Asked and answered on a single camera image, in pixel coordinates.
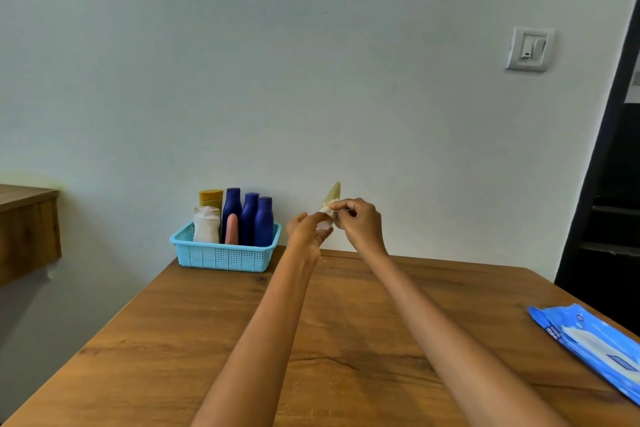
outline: light switch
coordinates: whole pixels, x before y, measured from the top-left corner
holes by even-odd
[[[555,40],[555,29],[514,28],[507,69],[546,71],[551,63]]]

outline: wooden cabinet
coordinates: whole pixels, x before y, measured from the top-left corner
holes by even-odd
[[[62,256],[58,191],[0,184],[0,286]]]

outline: wet wipes packet label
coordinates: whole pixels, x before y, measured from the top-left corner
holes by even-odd
[[[640,405],[640,345],[578,304],[537,309],[531,317],[565,348]]]

